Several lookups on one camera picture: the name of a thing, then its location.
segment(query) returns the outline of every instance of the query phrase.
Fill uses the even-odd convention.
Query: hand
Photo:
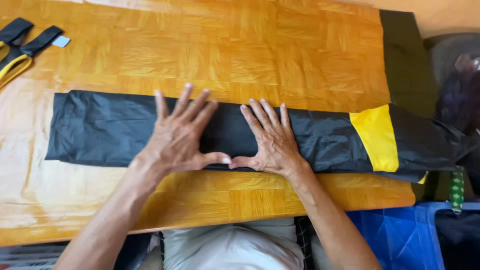
[[[240,106],[257,140],[258,153],[251,158],[235,157],[228,167],[250,167],[256,171],[277,173],[287,179],[301,170],[312,170],[299,153],[285,103],[280,106],[281,123],[265,99],[261,99],[260,103],[250,99],[250,105],[258,119],[247,106]]]
[[[200,153],[200,136],[217,109],[218,102],[213,100],[204,107],[210,95],[210,90],[204,89],[197,100],[188,104],[191,92],[192,84],[186,84],[169,116],[164,95],[155,91],[155,128],[150,141],[131,166],[141,163],[142,167],[146,166],[165,176],[171,172],[201,170],[214,163],[231,163],[231,157],[225,153]]]

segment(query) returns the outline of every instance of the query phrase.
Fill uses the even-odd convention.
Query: person's left hand
[[[200,153],[200,136],[217,109],[218,102],[214,99],[204,107],[210,95],[210,90],[204,89],[197,100],[189,104],[192,88],[192,84],[185,85],[170,116],[164,95],[155,91],[157,121],[154,132],[130,167],[138,167],[140,164],[142,170],[157,172],[148,173],[149,175],[160,173],[161,176],[166,176],[171,172],[201,170],[209,164],[231,163],[231,157],[225,153]]]

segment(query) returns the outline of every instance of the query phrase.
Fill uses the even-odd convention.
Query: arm
[[[150,141],[130,163],[127,173],[103,207],[68,244],[55,269],[112,269],[148,196],[171,172],[200,170],[208,164],[231,163],[224,153],[202,154],[200,136],[218,103],[205,106],[205,89],[190,104],[192,85],[187,84],[169,116],[161,92],[155,92],[157,121]]]
[[[250,99],[250,105],[258,119],[245,105],[240,109],[257,139],[258,153],[251,158],[235,157],[229,167],[250,167],[289,180],[335,269],[381,269],[365,239],[299,154],[285,104],[280,107],[281,120],[264,99],[260,103]]]

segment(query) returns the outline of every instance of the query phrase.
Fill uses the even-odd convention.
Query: finger
[[[258,121],[262,124],[262,127],[264,129],[268,129],[272,123],[270,123],[270,120],[268,119],[268,115],[266,112],[262,109],[262,106],[256,101],[255,99],[251,98],[249,100],[250,106],[252,107],[253,112],[257,116]]]
[[[204,167],[210,164],[231,164],[232,158],[222,152],[212,152],[204,154]]]
[[[275,110],[273,107],[266,101],[265,99],[260,100],[260,105],[263,107],[265,112],[268,115],[268,119],[270,119],[270,122],[272,123],[273,126],[280,126],[280,121],[278,120],[278,115],[276,114]]]
[[[201,132],[203,132],[203,130],[207,126],[208,122],[212,118],[212,115],[217,109],[217,107],[218,107],[218,101],[214,99],[212,100],[212,102],[209,102],[207,106],[205,106],[205,108],[197,114],[197,117],[195,117],[195,120],[193,120],[193,123],[197,126],[197,128]]]
[[[195,101],[190,102],[190,104],[188,105],[182,117],[184,117],[188,121],[191,121],[198,114],[198,112],[204,107],[205,101],[207,100],[209,95],[210,95],[210,90],[205,88]]]
[[[162,120],[168,117],[167,102],[160,90],[155,90],[156,118]]]
[[[259,170],[260,167],[258,166],[258,161],[256,160],[256,157],[234,157],[232,159],[232,163],[228,165],[229,169],[235,169],[235,168],[252,168],[254,170]]]
[[[188,99],[190,98],[190,94],[192,93],[192,90],[193,90],[193,84],[186,83],[185,88],[183,89],[180,95],[180,98],[177,100],[177,103],[175,104],[175,108],[173,109],[173,112],[172,112],[172,117],[177,117],[185,111],[185,108],[187,107]]]
[[[291,130],[290,117],[288,116],[287,106],[285,103],[280,105],[280,117],[282,118],[282,126]]]
[[[244,104],[240,106],[240,111],[243,114],[243,117],[245,117],[245,120],[247,121],[250,129],[252,130],[253,135],[255,135],[256,138],[260,137],[262,135],[262,132],[264,132],[264,128],[262,128],[257,118],[253,115],[252,111]]]

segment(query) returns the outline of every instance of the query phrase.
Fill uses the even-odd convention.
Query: wooden table
[[[125,172],[43,160],[55,92],[162,89],[178,97],[192,82],[195,93],[208,87],[223,102],[253,97],[354,112],[390,101],[377,9],[328,0],[125,3],[129,8],[107,0],[1,1],[1,27],[21,16],[36,25],[29,39],[56,25],[72,41],[46,49],[0,92],[0,245],[70,239]],[[371,174],[317,177],[346,210],[415,201],[407,182]],[[184,172],[158,186],[132,232],[304,214],[279,176]]]

